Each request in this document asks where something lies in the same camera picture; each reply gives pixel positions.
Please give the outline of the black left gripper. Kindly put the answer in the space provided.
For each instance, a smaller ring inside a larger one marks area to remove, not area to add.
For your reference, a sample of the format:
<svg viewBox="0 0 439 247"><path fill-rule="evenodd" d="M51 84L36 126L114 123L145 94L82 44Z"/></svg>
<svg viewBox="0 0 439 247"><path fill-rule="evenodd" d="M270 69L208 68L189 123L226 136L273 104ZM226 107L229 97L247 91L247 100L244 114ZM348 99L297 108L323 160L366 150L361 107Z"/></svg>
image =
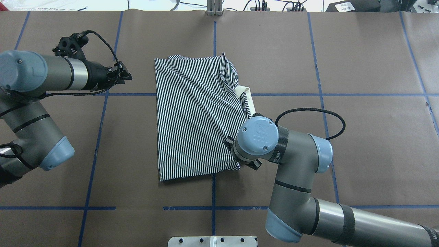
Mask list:
<svg viewBox="0 0 439 247"><path fill-rule="evenodd" d="M116 62L113 67L103 66L94 61L87 61L86 69L88 72L87 91L108 89L116 84L124 84L125 80L133 79L122 61Z"/></svg>

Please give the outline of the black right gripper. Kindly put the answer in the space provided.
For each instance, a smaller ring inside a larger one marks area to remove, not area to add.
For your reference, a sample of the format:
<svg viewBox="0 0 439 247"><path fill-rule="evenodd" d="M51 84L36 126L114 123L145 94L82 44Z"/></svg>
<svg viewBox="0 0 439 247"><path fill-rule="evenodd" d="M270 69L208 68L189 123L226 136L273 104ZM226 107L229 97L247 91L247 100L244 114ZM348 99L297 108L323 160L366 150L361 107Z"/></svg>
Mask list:
<svg viewBox="0 0 439 247"><path fill-rule="evenodd" d="M224 145L228 148L228 150L231 152L232 157L238 164L245 165L250 167L253 170L258 170L259 167L262 165L259 159L256 159L254 161L245 161L243 158L238 156L238 152L235 151L235 139L232 137L226 137L224 139Z"/></svg>

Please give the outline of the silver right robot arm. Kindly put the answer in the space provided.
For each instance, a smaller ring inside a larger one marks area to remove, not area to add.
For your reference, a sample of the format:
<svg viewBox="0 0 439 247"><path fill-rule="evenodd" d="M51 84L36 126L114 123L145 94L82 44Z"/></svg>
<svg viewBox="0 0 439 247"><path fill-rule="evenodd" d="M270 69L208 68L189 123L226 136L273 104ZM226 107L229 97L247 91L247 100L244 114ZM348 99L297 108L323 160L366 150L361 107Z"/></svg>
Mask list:
<svg viewBox="0 0 439 247"><path fill-rule="evenodd" d="M278 240L298 243L305 234L353 247L438 246L438 228L313 198L314 175L327 171L333 159L326 139L256 114L224 145L238 163L254 170L261 159L278 165L265 222L268 234Z"/></svg>

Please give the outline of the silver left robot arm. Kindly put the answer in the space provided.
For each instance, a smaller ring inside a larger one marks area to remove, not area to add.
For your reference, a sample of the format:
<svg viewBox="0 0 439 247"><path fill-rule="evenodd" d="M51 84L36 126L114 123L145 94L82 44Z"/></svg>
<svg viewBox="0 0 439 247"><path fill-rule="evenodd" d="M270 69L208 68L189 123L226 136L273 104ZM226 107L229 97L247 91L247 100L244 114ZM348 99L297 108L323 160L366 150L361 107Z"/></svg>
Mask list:
<svg viewBox="0 0 439 247"><path fill-rule="evenodd" d="M100 94L132 76L121 61L103 66L80 50L55 55L7 50L1 53L1 119L16 140L1 145L1 186L40 167L50 171L75 150L40 103L55 95Z"/></svg>

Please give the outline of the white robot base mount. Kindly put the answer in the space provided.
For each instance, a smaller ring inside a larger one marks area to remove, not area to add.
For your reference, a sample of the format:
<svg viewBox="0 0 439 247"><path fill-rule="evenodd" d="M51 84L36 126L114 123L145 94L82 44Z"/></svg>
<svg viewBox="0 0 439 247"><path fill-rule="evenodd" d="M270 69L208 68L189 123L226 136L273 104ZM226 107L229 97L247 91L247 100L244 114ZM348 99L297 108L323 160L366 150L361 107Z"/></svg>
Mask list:
<svg viewBox="0 0 439 247"><path fill-rule="evenodd" d="M175 236L168 247L257 247L255 236Z"/></svg>

